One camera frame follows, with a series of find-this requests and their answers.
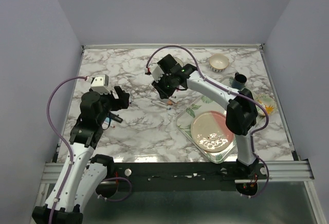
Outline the green white marker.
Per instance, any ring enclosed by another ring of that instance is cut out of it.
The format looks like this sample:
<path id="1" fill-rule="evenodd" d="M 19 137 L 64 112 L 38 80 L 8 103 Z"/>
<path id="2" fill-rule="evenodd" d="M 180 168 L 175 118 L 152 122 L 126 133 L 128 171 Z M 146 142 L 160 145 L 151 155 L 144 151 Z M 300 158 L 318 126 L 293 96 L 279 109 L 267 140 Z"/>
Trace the green white marker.
<path id="1" fill-rule="evenodd" d="M 176 96 L 174 97 L 171 97 L 170 100 L 175 103 L 175 104 L 178 104 L 178 98 Z"/>

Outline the blue capped white marker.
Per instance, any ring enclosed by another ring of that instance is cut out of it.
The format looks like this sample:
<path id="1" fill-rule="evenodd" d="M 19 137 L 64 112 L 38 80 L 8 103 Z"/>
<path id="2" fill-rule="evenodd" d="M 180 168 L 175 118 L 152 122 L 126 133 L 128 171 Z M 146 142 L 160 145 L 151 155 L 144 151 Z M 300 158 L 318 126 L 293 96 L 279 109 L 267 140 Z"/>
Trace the blue capped white marker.
<path id="1" fill-rule="evenodd" d="M 161 107 L 161 108 L 165 108 L 166 110 L 171 110 L 171 107 L 167 106 L 167 105 L 164 105 L 164 104 L 161 104 L 161 103 L 157 103 L 157 102 L 154 102 L 152 101 L 152 103 L 158 107 Z"/>

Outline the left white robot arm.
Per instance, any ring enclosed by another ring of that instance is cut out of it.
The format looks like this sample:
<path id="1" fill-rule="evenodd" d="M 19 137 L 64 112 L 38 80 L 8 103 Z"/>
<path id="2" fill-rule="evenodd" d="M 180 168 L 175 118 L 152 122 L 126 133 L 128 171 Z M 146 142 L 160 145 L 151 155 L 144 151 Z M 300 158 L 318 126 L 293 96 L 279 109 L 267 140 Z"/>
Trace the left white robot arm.
<path id="1" fill-rule="evenodd" d="M 111 112 L 129 106 L 130 94 L 119 86 L 114 91 L 117 97 L 106 88 L 90 89 L 81 97 L 80 115 L 70 132 L 60 175 L 45 204 L 32 212 L 36 223 L 82 223 L 84 209 L 97 186 L 113 177 L 113 158 L 94 155 L 94 151 L 105 119 Z"/>

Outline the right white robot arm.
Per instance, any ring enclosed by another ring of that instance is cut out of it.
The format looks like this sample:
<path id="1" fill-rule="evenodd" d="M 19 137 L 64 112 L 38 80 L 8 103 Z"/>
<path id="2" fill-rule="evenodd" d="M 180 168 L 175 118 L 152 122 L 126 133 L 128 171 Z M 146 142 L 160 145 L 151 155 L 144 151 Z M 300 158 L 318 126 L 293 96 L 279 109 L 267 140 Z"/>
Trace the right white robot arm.
<path id="1" fill-rule="evenodd" d="M 225 124 L 234 133 L 237 145 L 236 172 L 244 179 L 255 173 L 259 159 L 255 156 L 251 129 L 257 123 L 258 111 L 251 91 L 237 90 L 206 78 L 194 65 L 181 66 L 170 54 L 145 73 L 153 77 L 152 86 L 161 99 L 171 97 L 182 86 L 215 101 L 227 112 Z"/>

